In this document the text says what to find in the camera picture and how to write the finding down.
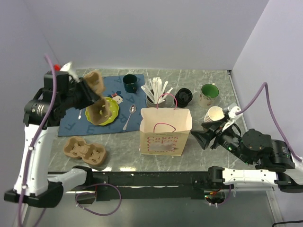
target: scalloped plate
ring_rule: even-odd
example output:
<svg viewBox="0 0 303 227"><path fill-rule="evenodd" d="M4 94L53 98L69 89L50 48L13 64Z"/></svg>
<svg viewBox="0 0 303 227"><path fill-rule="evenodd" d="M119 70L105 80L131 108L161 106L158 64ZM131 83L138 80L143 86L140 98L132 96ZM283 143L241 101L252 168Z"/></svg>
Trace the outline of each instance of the scalloped plate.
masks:
<svg viewBox="0 0 303 227"><path fill-rule="evenodd" d="M119 115L119 105L118 105L118 103L117 103L114 99L112 99L112 98L110 98L110 97L105 97L105 99L106 99L106 101L109 102L109 110L112 112L112 115L111 115L111 117L109 117L109 118L107 119L107 121L101 123L101 124L100 124L101 126L105 126L105 125L107 125L107 124L112 123L112 122L117 118L117 116ZM90 123L92 123L92 122L90 121L89 111L88 111L87 108L86 108L86 110L85 110L85 116L86 116L86 119L87 119Z"/></svg>

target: gift bag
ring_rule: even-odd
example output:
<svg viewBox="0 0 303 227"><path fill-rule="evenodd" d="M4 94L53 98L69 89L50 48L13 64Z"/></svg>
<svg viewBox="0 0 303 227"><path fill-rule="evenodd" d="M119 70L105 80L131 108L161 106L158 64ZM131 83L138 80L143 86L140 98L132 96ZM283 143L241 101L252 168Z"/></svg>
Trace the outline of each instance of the gift bag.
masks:
<svg viewBox="0 0 303 227"><path fill-rule="evenodd" d="M193 121L189 109L176 107L173 109L157 106L141 109L143 118L140 124L141 154L182 155Z"/></svg>

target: spoon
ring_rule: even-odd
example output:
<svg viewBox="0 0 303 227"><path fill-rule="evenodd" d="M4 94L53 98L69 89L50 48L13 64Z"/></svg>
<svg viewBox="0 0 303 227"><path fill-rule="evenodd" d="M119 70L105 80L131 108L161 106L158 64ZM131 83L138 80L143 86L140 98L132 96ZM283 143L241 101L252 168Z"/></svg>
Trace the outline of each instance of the spoon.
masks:
<svg viewBox="0 0 303 227"><path fill-rule="evenodd" d="M135 105L135 104L131 105L131 107L129 108L129 112L130 112L131 114L129 115L129 117L128 117L128 119L127 119L127 122L126 122L126 124L125 124L125 126L123 127L123 130L124 130L124 131L125 131L126 128L127 128L127 124L128 124L129 119L131 118L131 115L132 115L134 112L136 112L136 105Z"/></svg>

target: blue placemat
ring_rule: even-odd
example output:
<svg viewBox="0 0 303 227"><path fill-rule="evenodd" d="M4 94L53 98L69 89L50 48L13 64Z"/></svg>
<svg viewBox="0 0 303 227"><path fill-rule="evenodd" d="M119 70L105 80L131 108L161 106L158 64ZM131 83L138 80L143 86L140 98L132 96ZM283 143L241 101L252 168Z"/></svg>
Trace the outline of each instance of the blue placemat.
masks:
<svg viewBox="0 0 303 227"><path fill-rule="evenodd" d="M137 74L138 78L138 90L137 93L127 93L123 86L123 76L104 77L104 84L106 91L103 96L114 97L119 103L119 115L109 125L96 126L88 122L85 116L85 109L82 110L81 118L78 120L79 110L74 108L69 109L66 112L65 117L60 122L58 136L84 136L84 135L96 135L106 133L118 133L125 132L123 127L129 116L129 108L132 104L135 104L137 111L132 114L126 131L137 131L140 128L142 120L141 109L146 107L146 96L140 88L144 84L144 75Z"/></svg>

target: brown cup carrier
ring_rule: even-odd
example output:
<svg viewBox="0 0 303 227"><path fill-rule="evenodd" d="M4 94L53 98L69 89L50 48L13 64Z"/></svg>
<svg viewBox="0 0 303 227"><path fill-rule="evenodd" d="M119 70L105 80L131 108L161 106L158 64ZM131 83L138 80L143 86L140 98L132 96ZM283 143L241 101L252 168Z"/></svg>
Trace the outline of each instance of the brown cup carrier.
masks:
<svg viewBox="0 0 303 227"><path fill-rule="evenodd" d="M65 144L63 151L71 158L82 158L89 165L99 166L106 158L105 147L98 143L88 144L78 136L71 137Z"/></svg>
<svg viewBox="0 0 303 227"><path fill-rule="evenodd" d="M88 86L101 97L95 104L87 107L91 122L94 125L100 125L112 115L108 101L102 96L102 93L106 90L103 77L98 70L94 70L86 74L84 79Z"/></svg>

